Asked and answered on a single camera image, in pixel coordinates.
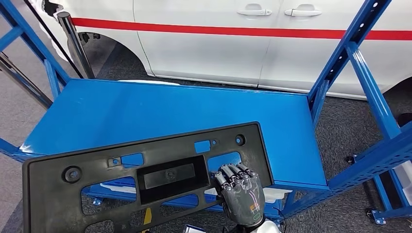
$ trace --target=car body panel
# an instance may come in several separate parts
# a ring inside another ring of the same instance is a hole
[[[126,46],[150,76],[293,92],[310,90],[362,4],[361,0],[50,2],[71,14],[79,33],[98,33]],[[35,5],[66,50],[67,38],[57,20],[42,12],[38,2]],[[321,14],[285,14],[311,7]],[[239,14],[256,9],[271,12],[265,16]],[[367,37],[360,47],[382,92],[412,76],[408,65],[412,24],[405,20],[411,9],[409,0],[394,1],[373,28],[381,31]],[[406,37],[390,38],[397,32]],[[365,99],[350,63],[328,95]]]
[[[268,28],[276,19],[280,0],[249,3],[249,0],[139,0],[135,1],[134,11],[138,23]],[[237,13],[245,9],[270,9],[273,14],[246,16]],[[138,33],[156,76],[255,87],[270,40],[261,36],[205,33]]]
[[[279,14],[275,28],[317,29],[313,36],[328,35],[325,30],[346,30],[363,1],[360,0],[288,0],[280,12],[310,3],[321,15],[291,17]],[[412,1],[393,1],[373,30],[412,31],[410,18]],[[308,92],[318,78],[339,39],[273,37],[266,54],[259,87]],[[366,39],[360,50],[368,61],[374,78],[382,92],[412,76],[412,41]],[[329,90],[329,95],[364,99],[359,80],[348,63]]]

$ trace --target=yellow mark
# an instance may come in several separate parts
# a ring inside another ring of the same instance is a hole
[[[151,223],[151,222],[152,222],[152,210],[150,208],[147,208],[146,209],[146,214],[144,216],[143,225],[146,225],[146,224]]]

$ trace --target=round hole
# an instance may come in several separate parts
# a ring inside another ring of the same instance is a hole
[[[238,146],[243,146],[246,143],[246,139],[242,134],[237,135],[235,141]]]
[[[82,171],[76,166],[69,166],[63,171],[63,180],[68,183],[75,183],[80,180]]]

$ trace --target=blue metal shelf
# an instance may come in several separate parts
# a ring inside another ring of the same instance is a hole
[[[250,121],[262,128],[275,184],[326,188],[300,94],[76,79],[20,148],[51,155]]]
[[[122,83],[103,80],[71,79],[52,57],[10,0],[0,0],[0,12],[13,27],[0,38],[0,50],[18,36],[44,63],[55,102],[21,147],[0,140],[0,152],[18,160],[107,146],[128,141],[187,133],[227,125],[258,121],[268,153],[274,187],[293,190],[286,199],[267,204],[265,213],[280,218],[275,208],[289,217],[330,199],[356,185],[375,179],[386,211],[373,211],[378,223],[387,217],[407,216],[412,207],[391,169],[412,159],[412,123],[402,130],[380,93],[359,45],[390,0],[366,0],[307,94],[250,91],[193,86]],[[357,156],[356,162],[326,182],[314,128],[326,92],[347,62],[351,62],[368,98],[384,139]],[[15,70],[0,61],[8,76],[28,86]],[[379,174],[390,171],[403,207],[393,210],[382,193]],[[296,190],[306,190],[295,200]],[[131,195],[99,185],[88,195],[98,198],[130,199]],[[179,199],[169,205],[193,205]]]

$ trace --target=robotic hand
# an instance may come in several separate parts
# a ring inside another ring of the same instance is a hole
[[[234,233],[280,233],[276,224],[265,219],[265,196],[259,176],[243,164],[224,164],[215,173],[224,199],[223,211],[238,225]]]

